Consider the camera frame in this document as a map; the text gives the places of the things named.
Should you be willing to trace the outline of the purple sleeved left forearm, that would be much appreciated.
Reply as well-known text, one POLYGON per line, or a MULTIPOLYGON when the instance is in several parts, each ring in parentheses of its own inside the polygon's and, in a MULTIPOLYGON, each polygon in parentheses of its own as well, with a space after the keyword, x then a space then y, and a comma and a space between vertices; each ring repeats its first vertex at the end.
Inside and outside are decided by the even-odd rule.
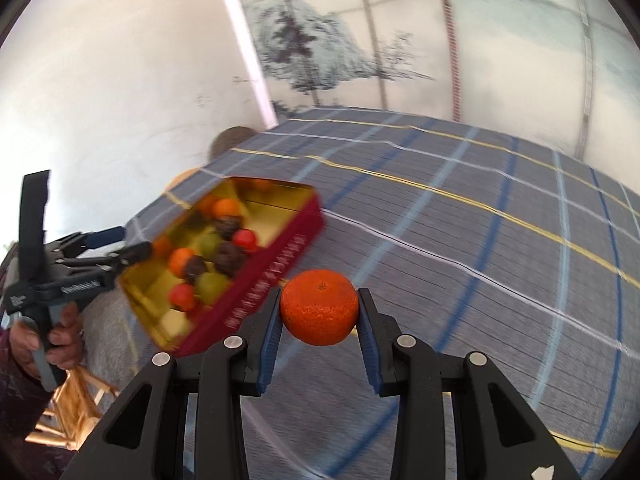
POLYGON ((73 454, 27 442, 52 393, 15 361, 10 331, 1 331, 1 478, 59 479, 73 454))

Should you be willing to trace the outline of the left hand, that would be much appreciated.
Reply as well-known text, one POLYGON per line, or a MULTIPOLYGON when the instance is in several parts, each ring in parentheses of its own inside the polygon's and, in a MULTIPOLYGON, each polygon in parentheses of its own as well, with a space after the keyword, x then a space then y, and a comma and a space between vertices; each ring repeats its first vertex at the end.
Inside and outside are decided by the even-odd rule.
MULTIPOLYGON (((47 361, 61 370, 72 370, 85 356, 82 339, 82 318, 77 304, 68 304, 62 311, 61 319, 48 333, 52 347, 46 352, 47 361)), ((15 362, 29 376, 39 379, 34 352, 40 349, 40 339, 36 332, 23 321, 16 321, 10 328, 10 350, 15 362)))

